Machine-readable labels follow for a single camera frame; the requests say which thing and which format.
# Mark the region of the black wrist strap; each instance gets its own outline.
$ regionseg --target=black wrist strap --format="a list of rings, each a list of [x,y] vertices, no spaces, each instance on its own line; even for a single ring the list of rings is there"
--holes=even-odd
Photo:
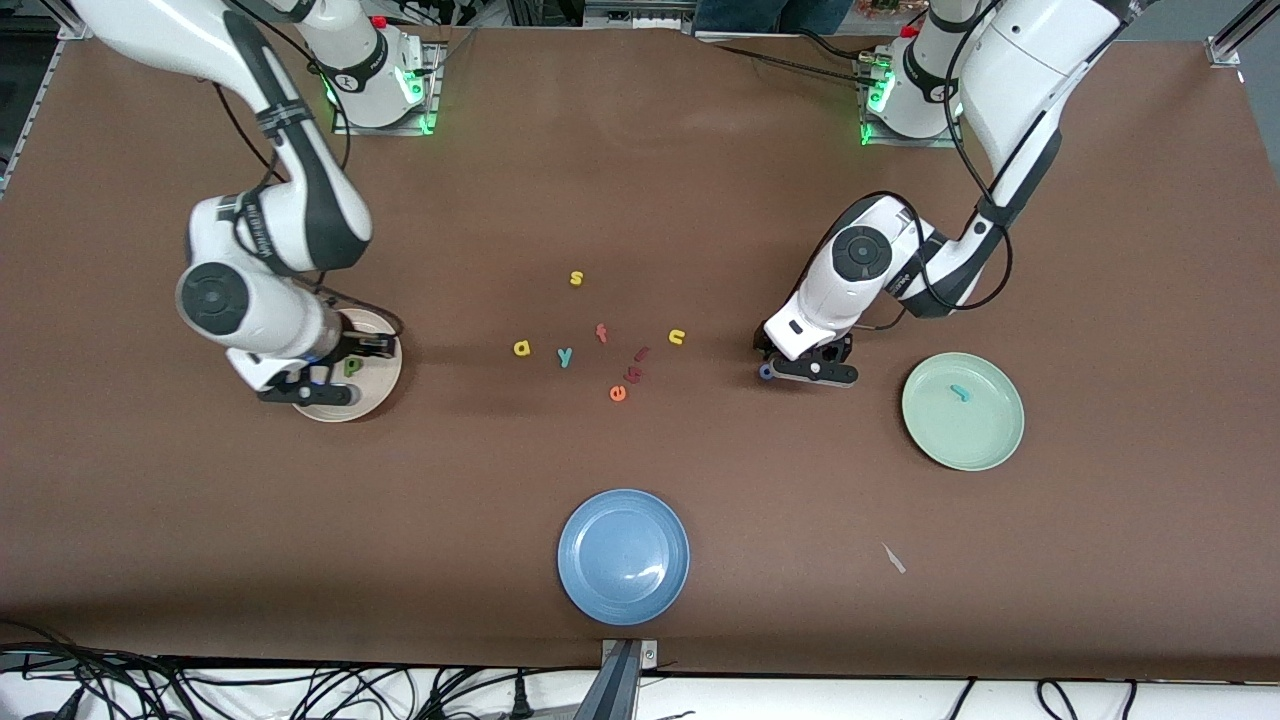
[[[266,219],[262,217],[262,205],[259,202],[259,188],[246,190],[239,196],[239,208],[236,210],[237,220],[244,220],[250,238],[253,241],[253,256],[261,260],[273,273],[282,277],[292,277],[294,273],[280,260],[280,254],[271,242],[271,233],[266,229]]]
[[[253,117],[257,119],[257,129],[271,138],[288,126],[315,119],[315,115],[311,114],[311,108],[307,108],[307,104],[301,99],[278,102]]]

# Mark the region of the green indicator light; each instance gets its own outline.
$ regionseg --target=green indicator light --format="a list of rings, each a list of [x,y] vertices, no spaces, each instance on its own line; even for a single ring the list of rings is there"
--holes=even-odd
[[[888,94],[893,91],[893,72],[886,72],[884,79],[882,82],[877,82],[876,87],[879,88],[881,92],[873,92],[870,101],[867,102],[867,106],[870,108],[873,113],[883,113],[884,105],[888,102]]]

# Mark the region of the beige plate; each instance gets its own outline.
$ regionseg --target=beige plate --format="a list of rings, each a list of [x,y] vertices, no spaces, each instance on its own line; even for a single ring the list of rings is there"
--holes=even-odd
[[[351,324],[361,332],[389,333],[393,329],[387,320],[369,310],[344,307],[339,313],[346,315],[351,320]],[[342,375],[340,363],[334,368],[334,373],[338,375],[334,378],[335,383],[351,384],[358,388],[360,400],[355,405],[312,405],[310,407],[294,405],[293,407],[307,418],[321,423],[346,423],[356,418],[364,418],[381,405],[396,387],[396,380],[399,379],[399,370],[403,365],[403,356],[401,354],[402,343],[397,342],[396,357],[390,360],[383,357],[361,357],[364,366],[349,378]]]

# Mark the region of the metal bracket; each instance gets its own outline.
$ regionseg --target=metal bracket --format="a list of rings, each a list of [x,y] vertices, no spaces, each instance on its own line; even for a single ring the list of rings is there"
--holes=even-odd
[[[63,0],[40,0],[40,4],[58,20],[58,40],[86,40],[93,37],[84,20]]]
[[[1236,53],[1260,29],[1280,14],[1280,0],[1253,0],[1226,23],[1217,35],[1204,41],[1204,54],[1215,68],[1234,68],[1240,64]]]
[[[1240,64],[1240,54],[1231,51],[1228,55],[1219,55],[1219,47],[1213,44],[1215,37],[1211,35],[1204,40],[1204,54],[1208,56],[1208,64],[1215,68],[1234,68]]]
[[[600,665],[609,659],[613,646],[625,641],[604,641],[600,643]],[[658,641],[640,641],[640,669],[653,670],[658,666]]]
[[[604,665],[591,680],[591,687],[577,706],[573,720],[634,720],[636,697],[640,694],[640,662],[646,655],[643,643],[654,641],[604,641],[608,653]],[[658,651],[652,650],[653,660]]]

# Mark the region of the small white object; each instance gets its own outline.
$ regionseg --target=small white object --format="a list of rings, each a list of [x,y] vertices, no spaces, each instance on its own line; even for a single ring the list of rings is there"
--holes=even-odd
[[[888,553],[888,561],[892,562],[895,568],[897,568],[897,573],[900,575],[905,575],[906,574],[906,565],[902,565],[902,561],[899,560],[896,555],[893,555],[893,551],[890,550],[887,544],[881,543],[881,547],[883,547],[884,552]]]

